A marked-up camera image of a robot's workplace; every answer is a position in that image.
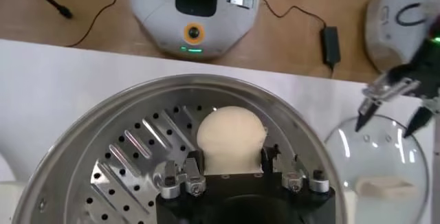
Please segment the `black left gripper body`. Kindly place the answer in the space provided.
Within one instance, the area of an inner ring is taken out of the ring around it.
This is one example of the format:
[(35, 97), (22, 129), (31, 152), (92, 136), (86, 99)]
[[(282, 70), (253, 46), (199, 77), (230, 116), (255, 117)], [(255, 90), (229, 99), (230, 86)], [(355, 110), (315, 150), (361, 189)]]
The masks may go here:
[(403, 78), (419, 81), (410, 91), (418, 98), (435, 98), (439, 95), (439, 37), (426, 37), (409, 63), (392, 68), (388, 81), (395, 84)]

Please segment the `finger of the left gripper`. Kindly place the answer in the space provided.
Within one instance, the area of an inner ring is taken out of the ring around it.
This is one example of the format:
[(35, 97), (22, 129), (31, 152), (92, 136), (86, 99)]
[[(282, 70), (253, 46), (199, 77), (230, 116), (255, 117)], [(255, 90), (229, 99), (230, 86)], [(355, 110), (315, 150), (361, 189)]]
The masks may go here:
[(408, 123), (404, 138), (411, 136), (413, 133), (423, 128), (437, 115), (439, 115), (439, 97), (423, 99), (421, 106), (417, 109)]
[(364, 100), (358, 112), (355, 132), (361, 130), (384, 102), (389, 102), (397, 96), (415, 90), (421, 83), (412, 78), (402, 78), (392, 83), (387, 74), (382, 74), (374, 82), (368, 84), (363, 90)]

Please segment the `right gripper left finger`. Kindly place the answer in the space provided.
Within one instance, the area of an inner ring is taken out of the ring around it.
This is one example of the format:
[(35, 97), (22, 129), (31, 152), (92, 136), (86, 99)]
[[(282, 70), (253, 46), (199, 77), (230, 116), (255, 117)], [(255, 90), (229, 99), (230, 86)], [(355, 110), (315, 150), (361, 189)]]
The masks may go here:
[(153, 174), (153, 182), (161, 198), (176, 199), (183, 194), (199, 197), (206, 191), (204, 154), (190, 151), (182, 164), (168, 160), (159, 164)]

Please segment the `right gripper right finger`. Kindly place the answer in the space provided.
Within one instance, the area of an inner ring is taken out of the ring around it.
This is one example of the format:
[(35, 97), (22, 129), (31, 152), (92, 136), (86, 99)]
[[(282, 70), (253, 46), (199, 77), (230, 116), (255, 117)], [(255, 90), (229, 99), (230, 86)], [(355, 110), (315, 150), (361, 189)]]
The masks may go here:
[(261, 170), (263, 173), (281, 173), (281, 185), (292, 193), (299, 193), (305, 186), (313, 193), (330, 193), (330, 182), (321, 168), (307, 170), (297, 154), (289, 163), (283, 163), (279, 147), (264, 146), (261, 149)]

